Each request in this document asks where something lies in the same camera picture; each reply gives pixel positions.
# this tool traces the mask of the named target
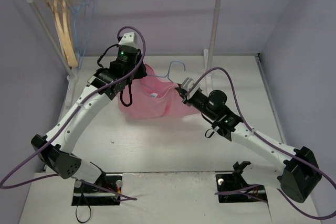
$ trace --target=table surface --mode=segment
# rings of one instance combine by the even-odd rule
[[[107,66],[113,59],[106,57],[103,63]],[[181,83],[186,77],[197,79],[204,72],[203,57],[146,57],[145,62],[157,74],[165,75],[172,60],[186,64],[185,72],[182,66],[173,65],[171,78],[175,82]],[[85,59],[75,99],[97,69],[96,61],[96,57]],[[250,124],[280,141],[255,58],[214,57],[213,65],[225,68],[231,75],[239,105]],[[215,72],[213,86],[227,94],[227,105],[237,112],[223,73]],[[201,88],[206,90],[205,81]],[[119,207],[93,207],[90,223],[320,223],[292,209],[274,188],[266,188],[268,206],[261,202],[219,204],[214,196],[213,171],[232,170],[236,161],[271,164],[220,136],[206,139],[204,133],[208,128],[200,115],[131,120],[113,100],[83,132],[73,152],[107,172],[124,173],[123,193],[139,200],[123,202]],[[77,223],[75,207],[71,206],[73,184],[72,179],[59,177],[33,183],[20,224]],[[316,215],[310,197],[300,208]],[[80,216],[85,219],[87,215],[88,209],[81,207]]]
[[[106,57],[102,63],[108,66],[112,60],[114,57]],[[196,80],[204,72],[201,56],[145,58],[145,62],[158,75],[167,73],[172,60],[186,64],[185,72],[183,66],[172,65],[170,76],[177,83],[182,83],[186,77]],[[96,57],[85,59],[79,71],[75,100],[98,68],[96,62]],[[225,68],[231,75],[246,120],[256,129],[280,141],[255,57],[214,57],[213,65]],[[205,80],[201,88],[206,91]],[[229,82],[220,71],[214,73],[213,88],[227,94],[227,105],[237,113]],[[112,173],[223,171],[232,170],[232,165],[237,161],[271,165],[251,150],[219,135],[205,138],[204,133],[209,128],[210,125],[199,114],[183,118],[132,120],[118,109],[117,99],[114,99],[86,128],[73,153]]]

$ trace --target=wooden hanger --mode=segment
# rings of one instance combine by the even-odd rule
[[[64,48],[64,52],[66,55],[66,59],[68,61],[68,64],[70,67],[77,67],[78,62],[75,56],[75,53],[73,51],[73,46],[72,46],[72,41],[70,37],[69,31],[71,28],[69,28],[69,16],[70,13],[67,9],[66,4],[64,5],[65,0],[54,0],[54,14],[56,18],[56,23],[57,23],[57,29],[61,31],[61,40],[62,40],[62,45]]]
[[[68,25],[70,24],[70,22],[68,22],[69,20],[68,16],[70,16],[70,14],[68,13],[66,22],[65,23],[63,22],[63,25],[66,25],[66,29],[64,30],[64,27],[62,27],[62,22],[60,20],[61,15],[59,13],[59,8],[58,8],[58,6],[60,5],[62,13],[64,12],[63,7],[62,7],[62,0],[54,0],[53,2],[51,0],[43,0],[43,1],[45,2],[47,7],[51,10],[53,14],[57,36],[59,39],[59,43],[61,46],[61,51],[62,51],[63,56],[66,58],[68,65],[70,67],[77,67],[78,63],[77,63],[75,53],[73,51],[71,36],[69,34],[69,30],[71,29],[68,28]]]
[[[47,5],[47,7],[51,10],[51,13],[53,14],[55,28],[56,28],[58,40],[59,40],[59,43],[60,43],[61,51],[62,51],[62,54],[63,54],[64,58],[66,59],[67,57],[65,55],[63,45],[62,45],[61,31],[59,29],[57,29],[58,26],[57,26],[57,22],[56,22],[56,18],[55,18],[55,13],[54,13],[54,5],[52,4],[51,0],[43,0],[43,1]]]

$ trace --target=pink cloth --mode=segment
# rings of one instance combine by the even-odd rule
[[[145,66],[147,74],[156,75],[148,64]],[[133,119],[157,118],[159,116],[182,117],[198,114],[199,111],[194,107],[182,103],[182,98],[175,90],[176,87],[178,87],[176,83],[164,82],[153,76],[133,80],[131,86],[133,103],[129,107],[123,106],[119,95],[119,109]],[[125,103],[130,101],[127,89],[123,92],[123,100]]]

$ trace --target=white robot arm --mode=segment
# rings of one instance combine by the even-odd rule
[[[318,168],[317,161],[311,150],[306,147],[296,149],[279,143],[269,136],[248,128],[240,116],[233,113],[226,105],[227,96],[223,91],[214,90],[207,97],[198,87],[193,88],[191,78],[179,85],[177,91],[183,98],[183,103],[198,109],[202,117],[211,124],[211,137],[215,132],[229,141],[241,144],[268,160],[273,167],[257,166],[249,161],[234,164],[234,172],[242,184],[264,185],[281,189],[289,198],[296,202],[304,202],[322,176],[314,169],[284,154],[285,151],[301,158]]]
[[[119,50],[116,61],[111,62],[109,68],[100,68],[96,71],[89,79],[78,100],[52,130],[45,136],[35,135],[32,139],[32,145],[37,150],[53,139],[60,128],[64,128],[52,144],[39,154],[39,158],[62,178],[72,177],[92,184],[104,184],[105,173],[93,163],[74,156],[72,151],[79,137],[98,112],[109,104],[119,92],[122,92],[127,85],[130,85],[133,79],[146,76],[145,66],[140,65],[135,75],[94,94],[84,104],[82,104],[82,101],[89,94],[120,79],[134,69],[141,58],[141,52],[137,49],[136,43],[137,36],[135,33],[124,34],[117,45]],[[81,107],[80,110],[72,117],[78,107]]]
[[[53,140],[52,144],[43,150],[39,157],[62,178],[75,178],[85,180],[92,184],[104,186],[106,174],[95,164],[88,163],[74,156],[72,151],[79,137],[90,124],[92,119],[102,110],[119,92],[132,83],[132,79],[140,79],[146,76],[145,66],[138,69],[135,75],[124,81],[102,89],[91,96],[85,103],[83,99],[92,92],[97,91],[108,83],[112,83],[134,69],[141,57],[140,51],[136,48],[135,33],[125,34],[120,40],[119,51],[116,61],[110,63],[109,68],[100,68],[90,78],[83,93],[63,119],[45,136],[36,135],[32,139],[32,145],[37,150],[50,141],[63,127],[61,133]],[[282,152],[272,148],[258,138],[257,131],[248,129],[240,116],[234,114],[226,105],[226,94],[223,91],[214,90],[207,97],[200,88],[190,91],[194,82],[187,78],[176,90],[183,98],[183,103],[198,109],[202,117],[211,124],[212,133],[215,132],[229,141],[241,144],[273,164],[269,166],[256,166],[249,161],[236,163],[233,174],[248,185],[260,184],[281,188],[291,199],[297,202],[304,202],[316,184],[320,181],[321,175],[308,166],[296,161]],[[72,117],[75,110],[80,106],[78,113]],[[277,145],[294,156],[298,156],[310,164],[317,166],[312,151],[303,147],[298,150],[294,147],[279,143],[272,138],[258,132],[263,138],[273,145]]]

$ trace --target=blue hanger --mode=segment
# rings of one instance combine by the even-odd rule
[[[93,21],[93,17],[94,17],[94,11],[95,11],[95,1],[94,0],[90,0],[89,2],[87,2],[86,0],[82,0],[81,4],[79,6],[75,6],[75,5],[69,5],[68,2],[66,2],[68,9],[70,10],[71,14],[72,14],[72,29],[73,29],[73,34],[74,34],[74,47],[75,47],[75,55],[78,61],[78,69],[81,68],[82,64],[83,64],[83,59],[86,53],[86,49],[87,49],[87,45],[88,42],[90,40],[90,36],[91,36],[91,31],[92,31],[92,21]],[[78,41],[78,35],[77,35],[77,29],[76,29],[76,20],[78,17],[78,13],[80,12],[81,8],[84,8],[83,11],[83,18],[84,21],[86,22],[86,13],[87,13],[87,7],[90,7],[92,5],[92,13],[91,13],[91,21],[90,24],[88,26],[88,30],[87,30],[87,36],[86,36],[86,40],[85,42],[83,42],[83,38],[84,36],[81,38],[80,41]]]
[[[169,76],[169,74],[170,74],[170,69],[172,68],[172,63],[173,63],[173,62],[181,63],[181,64],[183,65],[183,67],[184,67],[184,71],[185,71],[185,64],[184,64],[183,62],[181,62],[181,61],[179,61],[179,60],[173,60],[173,61],[170,62],[170,64],[169,64],[169,68],[168,68],[168,72],[167,72],[167,74],[166,74],[165,76],[155,76],[155,75],[152,75],[152,74],[147,74],[147,75],[148,75],[148,76],[154,76],[154,77],[160,77],[160,78],[167,78],[168,80],[170,80],[171,82],[173,82],[173,81],[170,79],[170,76]]]

